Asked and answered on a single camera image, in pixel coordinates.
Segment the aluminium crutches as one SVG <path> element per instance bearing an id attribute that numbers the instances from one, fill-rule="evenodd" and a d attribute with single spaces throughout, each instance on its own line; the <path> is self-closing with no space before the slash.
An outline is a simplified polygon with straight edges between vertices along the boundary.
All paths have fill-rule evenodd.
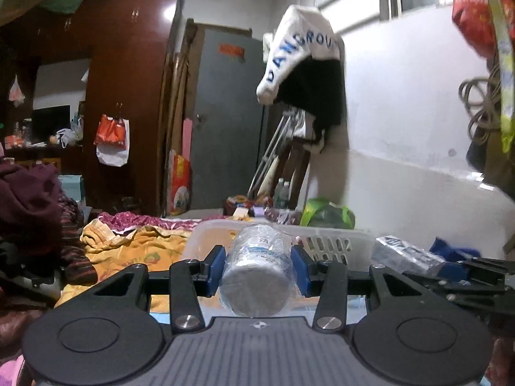
<path id="1" fill-rule="evenodd" d="M 295 127 L 298 124 L 298 110 L 291 108 L 282 114 L 282 118 L 271 137 L 269 145 L 265 149 L 265 153 L 258 163 L 256 172 L 250 182 L 250 187 L 246 196 L 251 199 L 257 196 L 257 192 L 265 180 L 266 173 L 271 168 L 275 158 L 279 155 L 279 149 L 287 146 L 293 140 Z"/>

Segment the grey metal door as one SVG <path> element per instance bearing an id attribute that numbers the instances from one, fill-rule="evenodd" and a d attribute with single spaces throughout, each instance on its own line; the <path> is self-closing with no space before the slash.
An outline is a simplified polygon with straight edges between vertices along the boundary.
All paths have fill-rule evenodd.
<path id="1" fill-rule="evenodd" d="M 259 40 L 212 27 L 201 31 L 190 206 L 211 209 L 246 194 L 256 172 L 264 115 L 256 89 L 265 66 Z"/>

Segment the clear tissue pack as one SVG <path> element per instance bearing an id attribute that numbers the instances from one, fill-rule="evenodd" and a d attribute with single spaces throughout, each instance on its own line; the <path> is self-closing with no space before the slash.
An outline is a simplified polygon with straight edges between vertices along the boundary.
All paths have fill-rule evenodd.
<path id="1" fill-rule="evenodd" d="M 378 237 L 371 254 L 373 264 L 392 268 L 397 273 L 411 273 L 436 277 L 446 261 L 392 235 Z"/>

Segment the dark red wooden wardrobe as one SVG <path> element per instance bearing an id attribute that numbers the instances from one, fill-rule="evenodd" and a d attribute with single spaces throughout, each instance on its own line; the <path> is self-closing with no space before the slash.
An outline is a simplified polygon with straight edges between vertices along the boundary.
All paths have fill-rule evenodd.
<path id="1" fill-rule="evenodd" d="M 168 119 L 168 59 L 180 0 L 83 0 L 71 15 L 33 8 L 1 28 L 1 84 L 35 89 L 38 66 L 89 59 L 82 174 L 87 202 L 112 212 L 124 198 L 144 214 L 162 211 Z M 126 165 L 99 162 L 94 139 L 103 115 L 129 122 Z"/>

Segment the red white hanging bag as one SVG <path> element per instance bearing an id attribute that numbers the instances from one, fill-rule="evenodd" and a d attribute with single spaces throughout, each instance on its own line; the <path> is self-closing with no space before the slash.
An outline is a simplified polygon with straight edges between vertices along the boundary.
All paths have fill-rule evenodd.
<path id="1" fill-rule="evenodd" d="M 103 114 L 98 122 L 94 145 L 99 163 L 112 167 L 125 166 L 130 153 L 129 121 Z"/>

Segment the blue cloth bag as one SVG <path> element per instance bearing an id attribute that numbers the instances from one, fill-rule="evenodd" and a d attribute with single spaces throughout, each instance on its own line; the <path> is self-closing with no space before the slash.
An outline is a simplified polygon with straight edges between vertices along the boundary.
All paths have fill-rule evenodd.
<path id="1" fill-rule="evenodd" d="M 474 248 L 453 247 L 441 238 L 435 238 L 429 252 L 447 262 L 462 262 L 481 257 L 481 253 Z"/>

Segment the small white hanging bag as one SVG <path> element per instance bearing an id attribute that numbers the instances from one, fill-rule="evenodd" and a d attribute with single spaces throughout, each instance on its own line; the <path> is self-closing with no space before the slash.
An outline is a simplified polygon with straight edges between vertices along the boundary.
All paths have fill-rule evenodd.
<path id="1" fill-rule="evenodd" d="M 25 101 L 25 95 L 21 90 L 17 76 L 15 76 L 15 79 L 9 91 L 9 101 L 13 103 L 14 107 L 22 105 Z"/>

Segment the green plastic bag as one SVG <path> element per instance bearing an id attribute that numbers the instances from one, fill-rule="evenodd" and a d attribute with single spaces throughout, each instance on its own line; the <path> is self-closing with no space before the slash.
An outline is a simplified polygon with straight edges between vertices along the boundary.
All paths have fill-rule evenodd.
<path id="1" fill-rule="evenodd" d="M 355 215 L 351 209 L 325 198 L 308 199 L 300 219 L 300 226 L 354 229 Z"/>

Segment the black hanging garment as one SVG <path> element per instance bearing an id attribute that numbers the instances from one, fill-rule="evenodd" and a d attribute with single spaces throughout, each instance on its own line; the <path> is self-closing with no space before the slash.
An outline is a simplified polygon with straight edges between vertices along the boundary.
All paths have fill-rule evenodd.
<path id="1" fill-rule="evenodd" d="M 343 65 L 339 59 L 308 57 L 295 66 L 279 85 L 277 102 L 303 110 L 313 116 L 313 136 L 298 137 L 304 148 L 321 152 L 329 131 L 342 123 L 346 113 Z"/>

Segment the white garment blue letters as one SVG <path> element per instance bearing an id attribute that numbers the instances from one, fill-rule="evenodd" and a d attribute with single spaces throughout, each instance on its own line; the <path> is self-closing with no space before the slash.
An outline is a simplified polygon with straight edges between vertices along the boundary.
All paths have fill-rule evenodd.
<path id="1" fill-rule="evenodd" d="M 340 48 L 332 26 L 318 9 L 290 5 L 272 40 L 265 75 L 257 86 L 257 100 L 270 106 L 280 85 L 308 58 L 317 61 L 340 60 Z"/>

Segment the dark olive hanging bag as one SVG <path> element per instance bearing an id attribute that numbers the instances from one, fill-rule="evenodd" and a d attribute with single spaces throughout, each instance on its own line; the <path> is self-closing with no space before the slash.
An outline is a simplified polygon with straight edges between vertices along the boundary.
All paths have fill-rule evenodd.
<path id="1" fill-rule="evenodd" d="M 500 131 L 501 84 L 499 62 L 487 62 L 490 75 L 465 80 L 458 91 L 469 115 L 471 144 L 468 164 L 483 174 L 485 184 L 514 198 L 514 151 L 503 152 Z"/>

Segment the clear plastic water bottle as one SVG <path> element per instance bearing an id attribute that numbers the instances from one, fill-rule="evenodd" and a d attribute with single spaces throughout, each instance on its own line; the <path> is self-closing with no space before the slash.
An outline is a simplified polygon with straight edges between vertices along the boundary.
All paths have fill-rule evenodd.
<path id="1" fill-rule="evenodd" d="M 291 238 L 268 225 L 245 227 L 229 248 L 220 300 L 237 316 L 271 317 L 295 294 Z"/>

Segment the red yellow paper bag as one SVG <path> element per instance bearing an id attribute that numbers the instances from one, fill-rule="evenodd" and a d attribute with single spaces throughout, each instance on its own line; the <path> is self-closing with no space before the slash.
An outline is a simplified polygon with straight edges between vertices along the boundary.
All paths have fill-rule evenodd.
<path id="1" fill-rule="evenodd" d="M 167 213 L 183 214 L 190 200 L 190 163 L 182 155 L 172 150 L 169 155 L 169 175 L 167 191 Z"/>

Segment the dark maroon clothes pile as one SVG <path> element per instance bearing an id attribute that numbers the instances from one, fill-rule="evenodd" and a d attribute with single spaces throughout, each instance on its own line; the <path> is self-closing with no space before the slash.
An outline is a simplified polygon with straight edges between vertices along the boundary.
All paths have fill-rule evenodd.
<path id="1" fill-rule="evenodd" d="M 84 214 L 52 165 L 28 170 L 1 163 L 1 242 L 13 246 L 13 266 L 39 274 L 59 271 L 64 283 L 92 286 L 98 274 L 80 235 Z"/>

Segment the yellow patterned blanket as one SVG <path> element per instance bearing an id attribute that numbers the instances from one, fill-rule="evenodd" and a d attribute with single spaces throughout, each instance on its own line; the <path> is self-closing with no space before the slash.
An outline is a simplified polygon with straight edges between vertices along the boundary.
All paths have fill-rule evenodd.
<path id="1" fill-rule="evenodd" d="M 151 272 L 169 269 L 185 258 L 186 242 L 198 224 L 197 220 L 171 220 L 117 234 L 104 221 L 92 220 L 64 247 L 67 282 L 58 304 L 133 264 L 144 264 Z"/>

